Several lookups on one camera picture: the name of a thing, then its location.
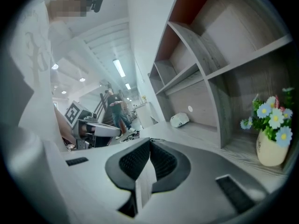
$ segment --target man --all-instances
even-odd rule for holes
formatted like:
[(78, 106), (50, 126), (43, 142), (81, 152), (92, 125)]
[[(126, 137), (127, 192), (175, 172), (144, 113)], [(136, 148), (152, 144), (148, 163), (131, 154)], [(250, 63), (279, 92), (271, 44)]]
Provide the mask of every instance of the man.
[(55, 142), (61, 151), (65, 151), (61, 136), (72, 143), (76, 140), (71, 127), (52, 103), (50, 70), (54, 61), (48, 31), (52, 22), (85, 16), (92, 3), (93, 0), (50, 0), (45, 4), (44, 0), (30, 0), (12, 24), (15, 28), (7, 44), (13, 64), (6, 65), (16, 65), (27, 84), (22, 91), (15, 93), (30, 94), (22, 100), (24, 109), (18, 124), (10, 124), (29, 129), (43, 140)]
[(122, 119), (122, 121), (125, 123), (126, 127), (128, 128), (129, 132), (135, 132), (135, 129), (131, 127), (127, 117), (124, 115), (122, 111), (121, 103), (123, 101), (121, 100), (120, 96), (113, 94), (112, 89), (106, 90), (105, 93), (108, 93), (109, 95), (107, 103), (111, 108), (113, 123), (115, 127), (120, 129), (119, 120)]

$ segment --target black t-shirt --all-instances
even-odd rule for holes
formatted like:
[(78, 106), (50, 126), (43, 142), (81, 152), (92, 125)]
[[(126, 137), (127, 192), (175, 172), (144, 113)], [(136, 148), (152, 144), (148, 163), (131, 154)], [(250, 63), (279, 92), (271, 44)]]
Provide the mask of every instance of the black t-shirt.
[(111, 108), (112, 113), (119, 113), (121, 112), (121, 104), (117, 104), (114, 106), (110, 106), (110, 104), (114, 103), (115, 101), (121, 101), (121, 98), (119, 95), (112, 95), (108, 97), (107, 103), (108, 103), (108, 107)]

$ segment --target flower pot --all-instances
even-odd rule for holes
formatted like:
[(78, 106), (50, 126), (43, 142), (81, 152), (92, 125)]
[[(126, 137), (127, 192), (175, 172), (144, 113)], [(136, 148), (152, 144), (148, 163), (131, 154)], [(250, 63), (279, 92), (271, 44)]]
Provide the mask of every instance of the flower pot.
[(260, 131), (256, 140), (257, 157), (264, 166), (272, 167), (282, 164), (285, 160), (289, 146), (281, 147), (269, 140), (264, 132)]

